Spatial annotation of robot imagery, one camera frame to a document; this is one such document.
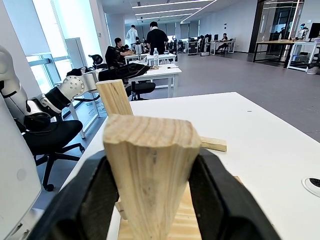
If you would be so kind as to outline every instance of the black office chair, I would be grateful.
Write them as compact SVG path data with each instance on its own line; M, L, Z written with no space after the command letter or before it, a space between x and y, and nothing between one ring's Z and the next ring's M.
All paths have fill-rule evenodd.
M104 63L104 59L99 54L88 55L93 60L94 69L106 69L108 65Z
M54 190L54 185L48 184L54 162L58 159L78 161L79 157L64 153L74 148L79 148L82 153L85 151L85 148L80 143L66 146L82 128L83 125L78 120L62 121L59 119L57 122L50 123L41 132L24 131L23 138L31 150L35 164L39 166L46 163L42 180L42 185L46 191L51 192Z
M119 68L124 65L121 61L119 50L112 46L108 46L105 53L105 60L109 70ZM156 88L156 84L154 82L147 82L146 80L138 81L138 83L131 82L131 84L127 84L128 80L123 79L123 82L127 96L132 96L131 101L146 100L141 98L140 95L152 93Z

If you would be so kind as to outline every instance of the chair wheel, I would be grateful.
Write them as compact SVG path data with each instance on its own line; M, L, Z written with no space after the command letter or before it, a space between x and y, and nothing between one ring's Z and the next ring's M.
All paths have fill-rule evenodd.
M53 184L48 184L46 187L45 186L43 186L43 187L48 192L52 192L55 188L55 186Z
M83 146L80 146L79 149L80 149L80 152L81 152L81 153L84 153L85 150L86 150Z

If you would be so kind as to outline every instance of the person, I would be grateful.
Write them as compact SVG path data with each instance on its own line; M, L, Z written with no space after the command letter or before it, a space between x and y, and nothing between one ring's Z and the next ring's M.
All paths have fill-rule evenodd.
M126 33L126 38L129 39L130 44L134 44L136 42L136 37L138 37L136 26L131 25L130 30Z
M222 40L221 40L220 42L226 42L226 41L228 41L228 37L227 37L227 34L224 33L224 34L223 34L223 38L222 38ZM224 44L222 44L222 45L220 45L220 46L218 47L217 51L219 51L220 49L223 49L223 48L227 48L228 46L229 46L229 45L228 45L227 43L224 43Z
M158 23L156 21L151 22L150 31L146 36L146 45L150 49L150 55L154 54L155 48L157 49L159 55L164 54L168 41L169 39L166 33L158 29Z
M134 52L132 50L127 50L123 45L122 45L122 40L120 37L117 37L114 39L115 42L115 48L119 50L120 52L120 61L122 63L125 63L125 56L128 55L133 55Z

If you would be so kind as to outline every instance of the chair backrest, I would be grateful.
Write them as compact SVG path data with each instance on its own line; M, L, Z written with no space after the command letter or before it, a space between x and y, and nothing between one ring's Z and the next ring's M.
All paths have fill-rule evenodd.
M105 53L105 60L108 68L119 68L122 64L120 51L113 46L108 46Z

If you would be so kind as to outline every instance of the man in white shirt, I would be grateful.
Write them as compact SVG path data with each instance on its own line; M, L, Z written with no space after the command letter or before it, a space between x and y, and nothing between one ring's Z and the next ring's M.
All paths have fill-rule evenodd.
M126 38L130 40L130 44L134 44L136 42L136 37L138 37L138 31L136 30L136 26L131 25L130 30L126 34Z

